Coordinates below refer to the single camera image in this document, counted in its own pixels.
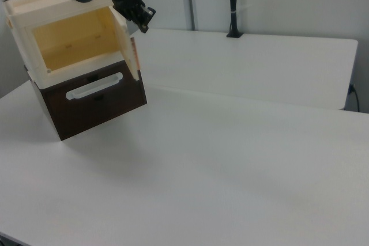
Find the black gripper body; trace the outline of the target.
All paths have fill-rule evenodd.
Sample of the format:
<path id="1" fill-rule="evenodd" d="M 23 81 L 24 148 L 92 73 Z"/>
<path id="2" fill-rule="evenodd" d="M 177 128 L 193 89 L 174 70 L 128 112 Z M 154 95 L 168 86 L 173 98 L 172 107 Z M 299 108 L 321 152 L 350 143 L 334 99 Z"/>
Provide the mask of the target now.
<path id="1" fill-rule="evenodd" d="M 143 22 L 145 6 L 142 0 L 112 0 L 114 9 L 128 21 Z"/>

